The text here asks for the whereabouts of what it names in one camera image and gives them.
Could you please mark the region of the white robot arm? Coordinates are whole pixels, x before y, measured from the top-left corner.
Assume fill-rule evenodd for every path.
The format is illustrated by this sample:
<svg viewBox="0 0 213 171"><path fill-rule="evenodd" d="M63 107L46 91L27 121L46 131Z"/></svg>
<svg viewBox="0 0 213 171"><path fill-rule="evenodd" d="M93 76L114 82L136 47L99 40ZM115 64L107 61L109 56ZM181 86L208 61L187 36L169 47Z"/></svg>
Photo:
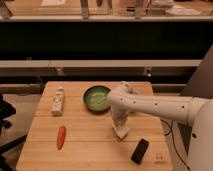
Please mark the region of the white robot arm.
<svg viewBox="0 0 213 171"><path fill-rule="evenodd" d="M213 171L213 99L184 96L136 94L128 82L121 82L107 94L112 127L123 139L129 131L128 112L143 112L175 120L192 127L187 157L188 171Z"/></svg>

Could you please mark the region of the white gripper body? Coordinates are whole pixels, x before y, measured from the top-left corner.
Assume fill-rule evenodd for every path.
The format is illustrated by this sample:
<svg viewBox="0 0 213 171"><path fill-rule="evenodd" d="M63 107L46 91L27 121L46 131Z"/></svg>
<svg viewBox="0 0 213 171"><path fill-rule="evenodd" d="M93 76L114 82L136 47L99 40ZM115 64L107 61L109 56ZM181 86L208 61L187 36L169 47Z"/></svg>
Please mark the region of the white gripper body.
<svg viewBox="0 0 213 171"><path fill-rule="evenodd" d="M120 109L112 109L112 120L115 127L123 127L127 121L127 111Z"/></svg>

